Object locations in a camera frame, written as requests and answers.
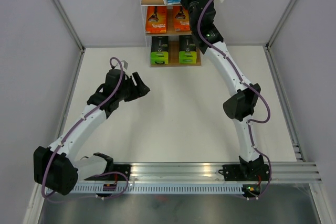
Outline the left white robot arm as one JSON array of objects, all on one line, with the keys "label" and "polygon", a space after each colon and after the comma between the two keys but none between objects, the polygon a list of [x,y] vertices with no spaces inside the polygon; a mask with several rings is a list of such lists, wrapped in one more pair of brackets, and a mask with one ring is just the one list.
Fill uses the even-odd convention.
[{"label": "left white robot arm", "polygon": [[33,153],[34,181],[52,191],[67,195],[76,183],[100,176],[114,178],[112,157],[94,153],[77,160],[76,156],[92,133],[119,107],[120,102],[130,102],[147,95],[150,88],[137,72],[131,75],[120,69],[111,69],[69,131],[48,147],[39,146]]}]

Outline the orange razor box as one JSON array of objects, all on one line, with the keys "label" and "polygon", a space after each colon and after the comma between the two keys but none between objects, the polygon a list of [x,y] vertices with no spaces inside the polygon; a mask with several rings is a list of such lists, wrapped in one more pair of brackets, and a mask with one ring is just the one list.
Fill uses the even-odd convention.
[{"label": "orange razor box", "polygon": [[189,31],[189,15],[183,6],[173,6],[173,24],[176,31]]},{"label": "orange razor box", "polygon": [[147,34],[164,34],[167,30],[167,7],[148,6],[145,31]]}]

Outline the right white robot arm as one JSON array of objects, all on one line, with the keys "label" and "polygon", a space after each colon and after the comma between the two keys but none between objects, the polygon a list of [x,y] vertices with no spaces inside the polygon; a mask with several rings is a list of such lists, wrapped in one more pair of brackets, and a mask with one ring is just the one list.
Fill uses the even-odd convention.
[{"label": "right white robot arm", "polygon": [[258,100],[265,101],[261,87],[252,83],[231,57],[224,39],[214,24],[215,2],[224,0],[180,0],[188,10],[193,41],[201,53],[215,66],[225,81],[230,98],[223,103],[225,114],[233,120],[238,135],[240,155],[238,165],[223,167],[226,180],[266,181],[271,178],[269,158],[258,150],[253,124]]}]

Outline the black green razor box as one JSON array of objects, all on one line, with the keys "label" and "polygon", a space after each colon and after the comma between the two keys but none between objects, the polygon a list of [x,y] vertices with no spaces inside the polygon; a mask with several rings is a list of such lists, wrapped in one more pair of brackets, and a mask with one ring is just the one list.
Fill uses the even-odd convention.
[{"label": "black green razor box", "polygon": [[179,36],[178,56],[180,64],[196,64],[196,46],[191,35]]},{"label": "black green razor box", "polygon": [[168,36],[152,37],[150,60],[152,65],[167,65],[169,63]]}]

